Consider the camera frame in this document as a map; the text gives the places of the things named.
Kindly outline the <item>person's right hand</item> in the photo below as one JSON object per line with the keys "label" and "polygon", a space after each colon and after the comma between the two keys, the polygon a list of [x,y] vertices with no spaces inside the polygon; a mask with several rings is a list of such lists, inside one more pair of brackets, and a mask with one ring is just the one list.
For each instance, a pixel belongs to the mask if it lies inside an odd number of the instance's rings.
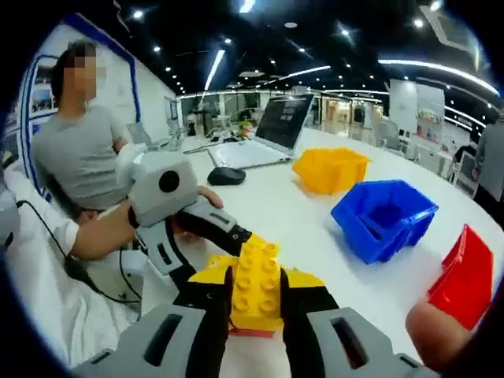
{"label": "person's right hand", "polygon": [[436,371],[445,368],[472,338],[471,331],[428,302],[412,307],[406,330],[421,360]]}

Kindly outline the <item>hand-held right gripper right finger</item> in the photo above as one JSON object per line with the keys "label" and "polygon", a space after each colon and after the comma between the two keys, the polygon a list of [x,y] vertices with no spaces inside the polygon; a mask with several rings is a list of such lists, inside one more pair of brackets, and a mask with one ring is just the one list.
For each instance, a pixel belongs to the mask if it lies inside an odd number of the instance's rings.
{"label": "hand-held right gripper right finger", "polygon": [[324,283],[280,270],[283,342],[293,377],[437,377],[350,307],[340,308]]}

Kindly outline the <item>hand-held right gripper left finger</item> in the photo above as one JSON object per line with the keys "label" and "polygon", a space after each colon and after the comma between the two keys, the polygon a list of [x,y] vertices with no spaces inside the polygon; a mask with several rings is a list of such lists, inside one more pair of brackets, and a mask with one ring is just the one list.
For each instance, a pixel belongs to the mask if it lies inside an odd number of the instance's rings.
{"label": "hand-held right gripper left finger", "polygon": [[221,283],[187,282],[172,304],[151,310],[75,377],[218,377],[228,339],[232,268]]}

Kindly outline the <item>person's left hand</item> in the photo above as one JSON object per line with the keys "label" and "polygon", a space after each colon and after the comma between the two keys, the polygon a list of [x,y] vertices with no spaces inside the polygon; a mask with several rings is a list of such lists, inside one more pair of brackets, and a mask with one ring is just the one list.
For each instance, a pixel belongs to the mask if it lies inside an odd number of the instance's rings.
{"label": "person's left hand", "polygon": [[[199,186],[198,193],[209,200],[209,202],[216,208],[222,209],[224,207],[222,199],[218,196],[217,193],[210,190],[208,187]],[[173,217],[170,220],[171,229],[175,235],[179,235],[183,240],[188,243],[195,242],[199,239],[199,237],[184,228],[181,228],[176,217]]]}

